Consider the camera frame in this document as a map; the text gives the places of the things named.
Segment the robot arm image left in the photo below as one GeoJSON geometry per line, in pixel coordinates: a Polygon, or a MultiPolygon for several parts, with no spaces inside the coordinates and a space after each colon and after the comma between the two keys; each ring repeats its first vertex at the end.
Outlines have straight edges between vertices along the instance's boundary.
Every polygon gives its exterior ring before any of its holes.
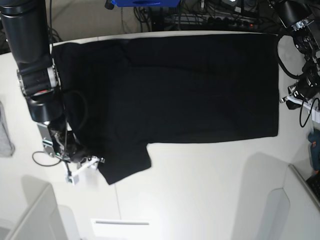
{"type": "Polygon", "coordinates": [[[63,163],[67,182],[75,184],[80,173],[97,168],[102,157],[81,146],[67,119],[60,78],[52,58],[51,22],[44,0],[2,0],[0,20],[17,64],[17,78],[30,116],[37,123],[43,151],[63,163]]]}

